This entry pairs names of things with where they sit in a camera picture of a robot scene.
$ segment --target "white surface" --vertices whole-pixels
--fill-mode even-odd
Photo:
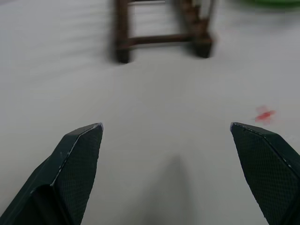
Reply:
[[[138,34],[172,33],[168,8],[137,7]],[[138,48],[109,61],[105,0],[0,5],[0,213],[61,137],[103,122],[84,225],[266,225],[229,126],[276,110],[267,129],[300,150],[299,12],[220,2],[215,56]]]

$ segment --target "red spot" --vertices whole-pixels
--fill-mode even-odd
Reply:
[[[263,124],[270,124],[272,119],[271,116],[276,113],[275,110],[268,110],[267,107],[261,106],[256,109],[259,115],[255,118],[255,122],[262,122]]]

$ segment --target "red stain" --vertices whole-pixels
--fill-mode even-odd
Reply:
[[[255,122],[262,122],[263,124],[270,124],[272,122],[271,116],[276,113],[275,110],[268,110],[266,106],[261,106],[256,109],[259,115],[255,118]]]

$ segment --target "wooden stool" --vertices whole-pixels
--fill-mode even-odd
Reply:
[[[200,4],[194,3],[192,0],[171,0],[174,9],[179,13],[181,19],[183,20],[187,32],[183,34],[149,37],[129,37],[128,4],[136,1],[155,0],[114,1],[116,10],[114,27],[114,53],[118,62],[130,62],[130,50],[132,46],[151,43],[190,41],[197,56],[202,58],[208,58],[210,56],[213,39],[209,34],[208,29],[215,0],[210,0],[208,14],[203,18],[200,16]]]

